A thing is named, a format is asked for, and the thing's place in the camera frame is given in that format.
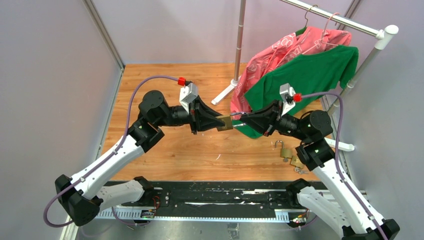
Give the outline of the large brass padlock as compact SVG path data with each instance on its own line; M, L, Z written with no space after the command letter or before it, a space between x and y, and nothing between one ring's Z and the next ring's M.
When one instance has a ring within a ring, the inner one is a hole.
M229 115L217 116L216 118L224 123L224 126L219 126L216 128L217 131L218 132L228 131L234 128L245 126L246 125L245 123L233 124L233 117L239 117L241 115L246 115L246 114L247 114L246 112L233 112L233 113L230 113Z

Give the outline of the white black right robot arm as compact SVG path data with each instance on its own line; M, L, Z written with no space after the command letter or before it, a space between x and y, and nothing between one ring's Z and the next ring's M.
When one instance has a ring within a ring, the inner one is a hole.
M305 207L331 227L342 240L393 240L400 231L394 219L384 218L365 199L336 159L337 147L325 137L333 132L327 112L314 110L301 118L283 113L285 104L275 100L267 107L243 113L240 121L263 136L274 132L300 140L297 156L326 186L336 203L323 197L300 178L286 187L286 204Z

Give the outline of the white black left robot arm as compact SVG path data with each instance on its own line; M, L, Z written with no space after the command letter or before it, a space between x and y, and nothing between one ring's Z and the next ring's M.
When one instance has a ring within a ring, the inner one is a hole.
M78 226L92 221L100 212L121 204L137 202L149 206L153 201L153 185L143 176L106 186L123 167L147 153L163 137L160 129L189 125L191 132L204 132L223 127L221 114L208 107L199 96L190 103L169 106L158 90L147 92L139 104L137 120L123 136L95 162L71 177L55 180L58 202Z

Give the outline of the small brass padlock with key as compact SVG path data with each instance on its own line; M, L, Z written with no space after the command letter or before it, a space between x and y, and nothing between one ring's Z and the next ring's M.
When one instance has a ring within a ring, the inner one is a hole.
M300 175L308 174L309 172L305 170L305 165L300 161L297 155L293 155L290 163L294 167L294 171Z

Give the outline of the small brass padlock open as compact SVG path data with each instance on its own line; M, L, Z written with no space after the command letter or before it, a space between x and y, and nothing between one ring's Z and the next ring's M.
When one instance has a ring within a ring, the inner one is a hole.
M278 144L281 144L281 148L280 148L280 157L282 158L283 162L288 163L289 160L292 159L292 151L289 148L285 147L285 144L282 140L277 140L274 144L274 147L276 148L278 146Z

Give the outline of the green t-shirt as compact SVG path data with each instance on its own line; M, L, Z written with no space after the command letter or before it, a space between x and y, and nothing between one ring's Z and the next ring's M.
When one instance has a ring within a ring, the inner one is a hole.
M353 78L359 60L354 46L339 45L321 53L301 54L260 78L244 97L250 110L260 110L281 99L280 86L289 83L296 93L309 95L345 88Z

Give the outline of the pink printed shirt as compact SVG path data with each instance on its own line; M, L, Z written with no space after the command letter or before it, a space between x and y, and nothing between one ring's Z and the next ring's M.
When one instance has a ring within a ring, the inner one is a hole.
M247 63L234 89L230 102L230 111L248 112L250 106L244 94L252 88L262 76L288 63L299 55L318 54L338 46L348 46L352 34L345 30L307 26L290 33L271 46L257 53Z

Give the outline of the metal clothes rack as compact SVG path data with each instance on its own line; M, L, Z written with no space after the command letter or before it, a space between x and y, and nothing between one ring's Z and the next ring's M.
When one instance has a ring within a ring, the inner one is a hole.
M351 41L350 32L327 26L308 25L291 32L255 54L244 69L237 67L231 84L212 103L217 105L232 94L230 112L236 128L251 139L268 136L266 129L243 124L242 114L282 100L282 85L290 85L302 95L311 94L311 98L283 105L283 111L291 116L319 99L320 92L340 87L342 94L348 93L362 69L359 50Z

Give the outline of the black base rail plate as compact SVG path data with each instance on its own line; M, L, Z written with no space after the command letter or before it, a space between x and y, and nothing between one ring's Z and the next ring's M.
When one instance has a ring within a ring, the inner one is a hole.
M269 219L277 210L294 215L306 208L292 203L289 181L154 181L159 217Z

